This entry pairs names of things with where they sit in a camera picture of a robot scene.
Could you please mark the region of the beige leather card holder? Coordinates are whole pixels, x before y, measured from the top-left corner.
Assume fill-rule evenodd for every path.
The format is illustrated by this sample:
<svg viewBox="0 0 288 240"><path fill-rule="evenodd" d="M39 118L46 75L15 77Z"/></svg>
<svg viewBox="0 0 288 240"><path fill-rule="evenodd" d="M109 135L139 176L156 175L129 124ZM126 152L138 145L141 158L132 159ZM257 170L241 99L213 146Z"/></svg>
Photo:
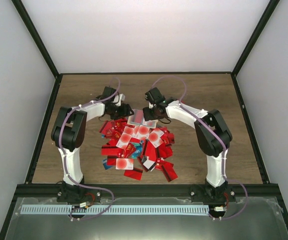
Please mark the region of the beige leather card holder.
<svg viewBox="0 0 288 240"><path fill-rule="evenodd" d="M151 129L156 128L158 120L144 119L143 111L140 109L134 109L134 114L128 117L127 124L132 126L145 126Z"/></svg>

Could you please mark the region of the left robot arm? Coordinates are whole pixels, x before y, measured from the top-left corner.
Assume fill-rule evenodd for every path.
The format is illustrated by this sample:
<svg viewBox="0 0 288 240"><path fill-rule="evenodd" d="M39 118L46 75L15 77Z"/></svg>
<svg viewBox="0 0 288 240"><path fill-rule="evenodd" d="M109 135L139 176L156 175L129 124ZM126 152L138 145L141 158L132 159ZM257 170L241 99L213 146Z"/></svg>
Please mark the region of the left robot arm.
<svg viewBox="0 0 288 240"><path fill-rule="evenodd" d="M106 86L103 93L78 106L62 106L57 114L51 139L58 148L63 165L63 180L60 197L66 202L80 202L87 193L105 191L112 197L111 190L102 187L87 186L80 166L80 147L84 141L86 123L104 115L112 120L129 117L134 114L131 106L124 102L125 95L119 89Z"/></svg>

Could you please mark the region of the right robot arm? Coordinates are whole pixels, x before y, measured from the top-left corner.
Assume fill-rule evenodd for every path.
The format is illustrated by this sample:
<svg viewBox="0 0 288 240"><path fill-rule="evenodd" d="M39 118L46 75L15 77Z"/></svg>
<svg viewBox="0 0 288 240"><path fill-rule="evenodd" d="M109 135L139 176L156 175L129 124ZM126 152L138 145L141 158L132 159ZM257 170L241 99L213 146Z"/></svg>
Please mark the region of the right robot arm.
<svg viewBox="0 0 288 240"><path fill-rule="evenodd" d="M233 139L221 113L217 109L193 108L173 97L166 99L156 87L145 93L145 100L149 103L143 108L146 121L178 120L195 130L199 147L207 158L206 197L218 201L228 187L226 161Z"/></svg>

